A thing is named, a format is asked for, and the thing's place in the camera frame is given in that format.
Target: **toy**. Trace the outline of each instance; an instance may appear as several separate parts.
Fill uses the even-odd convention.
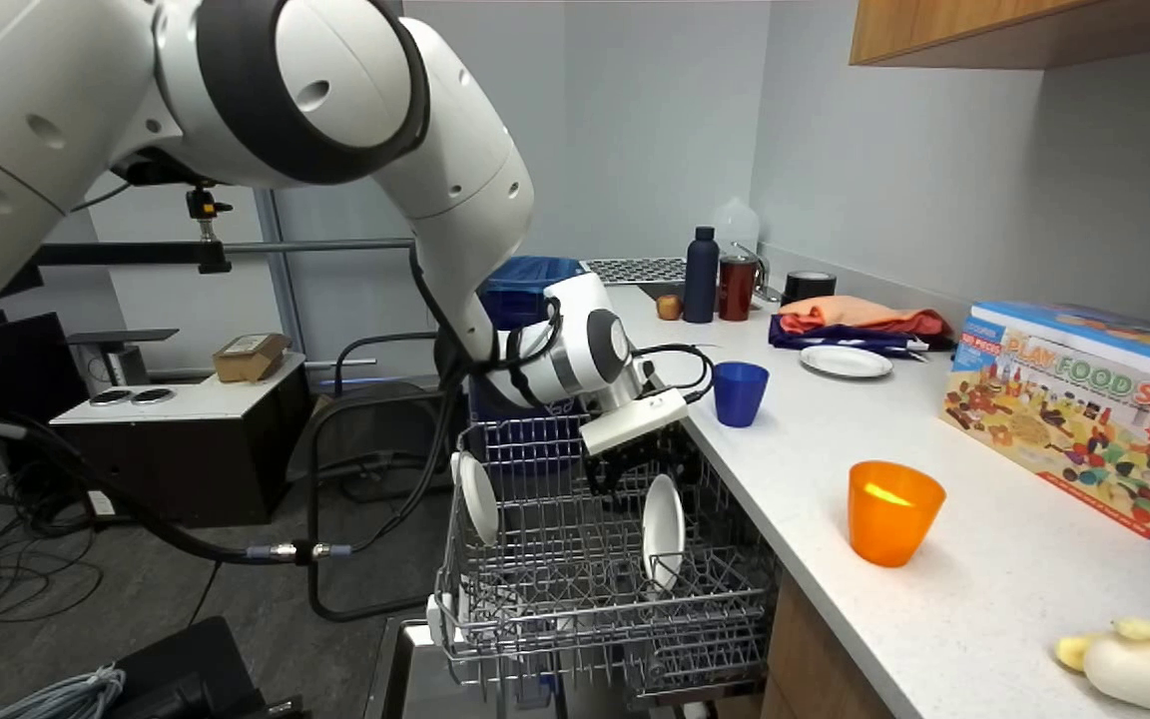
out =
[[[1106,637],[1072,637],[1053,642],[1053,664],[1085,677],[1112,700],[1150,706],[1150,624],[1120,620]]]
[[[1150,327],[980,304],[941,412],[1037,481],[1150,534]]]

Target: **red cup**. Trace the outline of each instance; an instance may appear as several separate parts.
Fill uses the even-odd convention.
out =
[[[723,261],[719,321],[747,321],[754,288],[758,288],[758,263]]]

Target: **dishwasher rack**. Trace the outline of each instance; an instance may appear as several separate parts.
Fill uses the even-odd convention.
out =
[[[643,494],[663,465],[634,465],[597,490],[578,415],[471,423],[499,500],[499,545],[483,548],[460,486],[434,574],[432,624],[460,685],[495,690],[625,685],[631,700],[687,700],[754,686],[768,656],[772,552],[723,530],[739,504],[690,455],[687,552],[671,588],[643,569]]]

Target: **orange cup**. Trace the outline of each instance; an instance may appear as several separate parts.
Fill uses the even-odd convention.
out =
[[[904,569],[921,548],[945,490],[904,465],[852,469],[852,548],[884,569]]]
[[[658,321],[678,321],[683,315],[683,300],[678,297],[655,297],[655,315]]]

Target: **colorful box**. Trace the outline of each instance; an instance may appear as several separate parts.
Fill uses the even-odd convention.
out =
[[[1150,325],[980,304],[945,415],[1065,494],[1150,534]]]

